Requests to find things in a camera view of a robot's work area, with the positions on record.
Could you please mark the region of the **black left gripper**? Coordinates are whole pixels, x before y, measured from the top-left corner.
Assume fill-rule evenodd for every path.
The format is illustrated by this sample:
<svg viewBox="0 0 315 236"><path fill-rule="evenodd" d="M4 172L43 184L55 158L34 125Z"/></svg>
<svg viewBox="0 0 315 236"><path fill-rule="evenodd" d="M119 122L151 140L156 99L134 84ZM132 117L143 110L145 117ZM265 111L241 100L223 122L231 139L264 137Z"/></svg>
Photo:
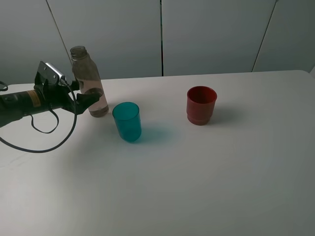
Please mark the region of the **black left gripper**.
<svg viewBox="0 0 315 236"><path fill-rule="evenodd" d="M77 80L66 82L66 86L54 86L45 84L35 84L34 91L37 94L39 103L36 102L34 109L35 113L41 113L45 111L55 110L55 109L64 109L73 114L81 115L83 114L90 106L99 101L99 94L80 94L76 95L76 98L73 100L69 93L71 91L78 91L79 83Z"/></svg>

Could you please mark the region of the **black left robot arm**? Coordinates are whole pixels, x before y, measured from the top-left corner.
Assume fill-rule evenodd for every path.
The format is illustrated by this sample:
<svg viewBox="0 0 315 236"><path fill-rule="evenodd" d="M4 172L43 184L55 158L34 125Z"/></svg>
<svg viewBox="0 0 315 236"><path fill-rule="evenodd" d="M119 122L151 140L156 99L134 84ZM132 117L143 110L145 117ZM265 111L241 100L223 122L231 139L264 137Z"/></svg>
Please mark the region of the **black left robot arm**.
<svg viewBox="0 0 315 236"><path fill-rule="evenodd" d="M23 117L51 112L56 118L55 109L64 109L73 114L84 112L79 99L71 99L69 93L79 89L79 83L68 84L65 79L53 81L40 75L35 78L32 90L8 93L0 96L0 126L18 121Z"/></svg>

